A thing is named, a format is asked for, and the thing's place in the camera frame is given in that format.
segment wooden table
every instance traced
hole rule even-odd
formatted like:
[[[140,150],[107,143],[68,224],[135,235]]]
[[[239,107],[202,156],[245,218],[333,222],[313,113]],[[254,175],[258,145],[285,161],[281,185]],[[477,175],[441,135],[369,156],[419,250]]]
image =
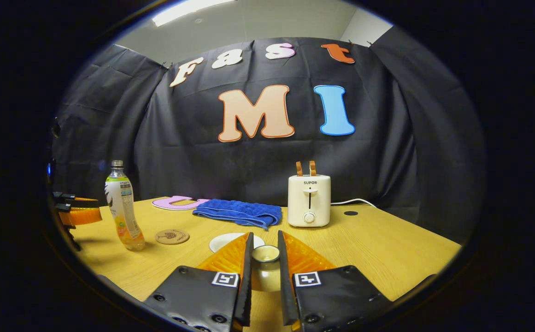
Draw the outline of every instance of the wooden table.
[[[94,273],[105,275],[138,300],[145,300],[178,265],[195,267],[212,255],[208,244],[217,235],[252,231],[277,246],[277,231],[303,241],[338,267],[355,265],[389,300],[393,301],[425,277],[438,273],[460,245],[417,225],[366,204],[332,206],[330,223],[322,228],[294,228],[283,219],[269,231],[192,215],[192,210],[172,211],[152,206],[160,198],[134,203],[134,211],[147,247],[126,250],[116,235],[111,212],[101,207],[102,221],[71,230],[82,247],[80,259]],[[347,216],[345,211],[356,211]],[[155,234],[163,229],[187,231],[190,238],[177,245],[160,244]],[[252,332],[290,331],[282,326],[279,292],[253,290]]]

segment cutout letter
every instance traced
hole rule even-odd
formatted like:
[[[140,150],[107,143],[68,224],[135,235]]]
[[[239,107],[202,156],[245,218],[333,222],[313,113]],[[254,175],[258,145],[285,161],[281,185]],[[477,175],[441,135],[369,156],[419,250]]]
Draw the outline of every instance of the cutout letter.
[[[223,132],[218,135],[221,142],[233,142],[242,137],[236,130],[236,120],[249,137],[255,137],[261,118],[265,117],[265,127],[261,135],[267,138],[288,137],[294,134],[294,127],[288,122],[286,111],[286,93],[290,89],[285,85],[270,85],[263,89],[253,105],[245,93],[240,90],[223,92],[218,99],[224,102]]]
[[[341,48],[337,44],[324,44],[320,47],[326,48],[329,51],[331,57],[337,61],[344,63],[355,63],[355,60],[345,56],[345,53],[349,53],[347,48]]]
[[[285,42],[284,44],[272,44],[265,49],[267,51],[265,56],[268,59],[289,58],[296,54],[296,51],[294,51],[292,47],[292,44],[289,42]]]
[[[225,65],[234,65],[242,60],[242,49],[235,48],[234,50],[226,51],[219,55],[217,60],[212,63],[212,69],[222,68]]]
[[[314,87],[314,92],[323,100],[324,124],[320,131],[332,136],[353,134],[355,127],[349,123],[343,104],[345,89],[337,85],[319,85]]]
[[[192,202],[187,205],[173,205],[175,202],[181,202],[185,200],[191,200],[191,197],[185,197],[185,196],[171,196],[169,198],[162,198],[160,200],[153,201],[153,206],[156,206],[157,208],[164,208],[165,210],[191,210],[192,208],[196,208],[196,206],[202,204],[203,202],[207,202],[209,200],[206,199],[199,199],[197,202]]]
[[[175,76],[175,80],[169,84],[169,86],[176,86],[177,84],[185,82],[185,75],[189,75],[194,72],[195,65],[199,65],[204,61],[203,57],[193,59],[190,62],[184,63],[183,65],[179,66],[179,70],[177,71],[177,75]]]

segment plastic bottle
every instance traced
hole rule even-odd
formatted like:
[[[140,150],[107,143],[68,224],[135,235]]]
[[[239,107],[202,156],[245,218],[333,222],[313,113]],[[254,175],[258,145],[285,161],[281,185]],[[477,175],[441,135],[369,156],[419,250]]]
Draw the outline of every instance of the plastic bottle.
[[[132,184],[124,174],[122,160],[112,160],[112,172],[107,176],[104,191],[120,241],[128,250],[143,250],[145,238],[134,217]]]

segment blue towel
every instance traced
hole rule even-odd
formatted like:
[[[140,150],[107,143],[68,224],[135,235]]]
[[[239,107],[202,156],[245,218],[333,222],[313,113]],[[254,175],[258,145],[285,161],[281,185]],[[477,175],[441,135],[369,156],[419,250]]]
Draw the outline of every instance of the blue towel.
[[[279,206],[239,201],[209,200],[198,205],[192,213],[196,216],[234,221],[237,225],[256,225],[266,231],[267,227],[282,220],[282,208]]]

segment toaster knob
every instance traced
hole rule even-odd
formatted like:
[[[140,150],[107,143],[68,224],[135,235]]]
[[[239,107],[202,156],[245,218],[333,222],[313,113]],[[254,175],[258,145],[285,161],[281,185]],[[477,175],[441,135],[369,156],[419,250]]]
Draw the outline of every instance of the toaster knob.
[[[307,212],[303,216],[303,219],[304,219],[305,223],[309,224],[309,223],[313,222],[314,219],[316,219],[316,216],[314,216],[314,213],[312,213],[312,212]]]

